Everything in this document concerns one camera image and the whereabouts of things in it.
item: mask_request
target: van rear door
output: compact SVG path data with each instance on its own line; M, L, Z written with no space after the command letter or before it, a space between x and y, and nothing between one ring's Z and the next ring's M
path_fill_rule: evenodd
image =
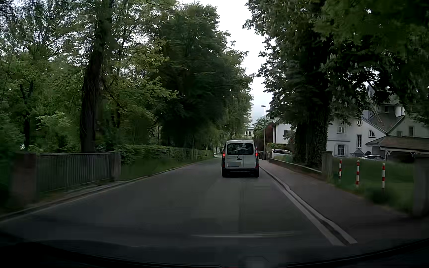
M243 156L240 155L242 142L230 142L226 144L225 167L229 169L243 168Z
M243 155L243 168L255 168L256 167L256 149L254 143L245 143L245 155Z
M254 168L256 166L254 151L253 143L236 141L226 144L227 168Z

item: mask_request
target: red and white bollard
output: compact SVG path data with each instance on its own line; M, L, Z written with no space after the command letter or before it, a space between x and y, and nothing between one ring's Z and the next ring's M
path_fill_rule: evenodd
M360 176L360 160L357 160L357 176L355 176L355 187L358 188L358 177Z
M342 179L342 158L338 161L338 183Z
M382 164L382 191L385 191L385 163Z

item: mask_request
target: metal railing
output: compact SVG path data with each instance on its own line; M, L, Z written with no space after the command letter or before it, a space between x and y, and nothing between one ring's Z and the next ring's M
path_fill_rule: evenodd
M37 191L68 189L109 179L112 153L39 154Z

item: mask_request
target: van rear window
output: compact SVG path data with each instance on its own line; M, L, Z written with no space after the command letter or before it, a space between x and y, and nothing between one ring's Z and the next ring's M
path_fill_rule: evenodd
M228 143L226 147L228 155L253 155L254 146L252 143Z

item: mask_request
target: asphalt road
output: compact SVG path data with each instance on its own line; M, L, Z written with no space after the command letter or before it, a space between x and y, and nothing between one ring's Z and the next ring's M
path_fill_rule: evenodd
M175 169L0 222L0 231L96 256L237 265L338 258L335 247L260 170L221 176L220 159Z

